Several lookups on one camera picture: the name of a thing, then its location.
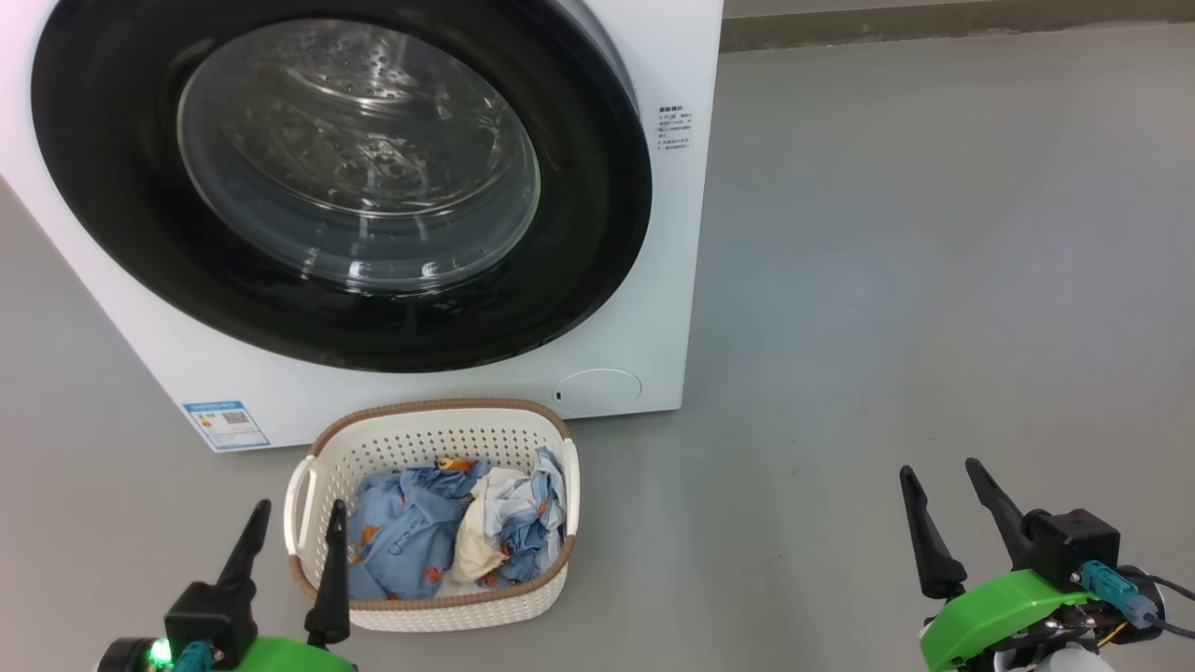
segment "basket handle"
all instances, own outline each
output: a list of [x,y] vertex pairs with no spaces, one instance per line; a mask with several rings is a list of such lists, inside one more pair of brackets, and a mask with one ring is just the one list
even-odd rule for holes
[[[307,542],[307,526],[311,524],[311,502],[315,497],[315,474],[314,474],[315,456],[307,456],[299,466],[295,468],[295,472],[290,475],[290,484],[287,485],[287,501],[282,507],[282,536],[287,542],[287,552],[290,555],[299,555],[302,550],[302,545]],[[311,474],[311,482],[307,484],[307,497],[302,502],[302,511],[296,512],[298,500],[299,500],[299,487],[302,485],[304,478]],[[299,539],[295,540],[295,513],[301,515],[301,530],[299,531]]]
[[581,518],[581,464],[577,462],[577,446],[572,439],[564,440],[564,493],[569,497],[569,512],[564,519],[565,536],[577,533]]

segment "washing machine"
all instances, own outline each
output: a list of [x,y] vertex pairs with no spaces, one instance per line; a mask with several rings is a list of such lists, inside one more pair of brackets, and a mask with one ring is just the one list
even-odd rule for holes
[[675,409],[721,20],[6,2],[0,175],[214,450],[429,398]]

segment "baseboard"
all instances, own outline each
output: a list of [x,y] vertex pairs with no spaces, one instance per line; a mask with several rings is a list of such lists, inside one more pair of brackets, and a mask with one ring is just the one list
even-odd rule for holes
[[979,0],[722,23],[722,53],[1195,22],[1195,0]]

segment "green led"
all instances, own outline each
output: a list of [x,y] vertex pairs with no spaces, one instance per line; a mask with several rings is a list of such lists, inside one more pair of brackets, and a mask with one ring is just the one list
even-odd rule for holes
[[149,647],[147,658],[149,659],[149,664],[159,670],[163,667],[170,667],[172,662],[170,659],[170,640],[163,637],[155,641]]

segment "clothes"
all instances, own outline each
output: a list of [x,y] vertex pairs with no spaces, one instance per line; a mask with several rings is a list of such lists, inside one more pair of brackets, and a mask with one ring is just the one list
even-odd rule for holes
[[439,466],[366,478],[348,521],[349,539],[357,546],[349,598],[435,597],[453,562],[456,527],[468,503],[464,497],[489,471],[485,462],[439,460]]
[[473,485],[473,503],[456,532],[453,580],[517,586],[546,572],[560,555],[564,478],[545,447],[526,474],[492,469]]

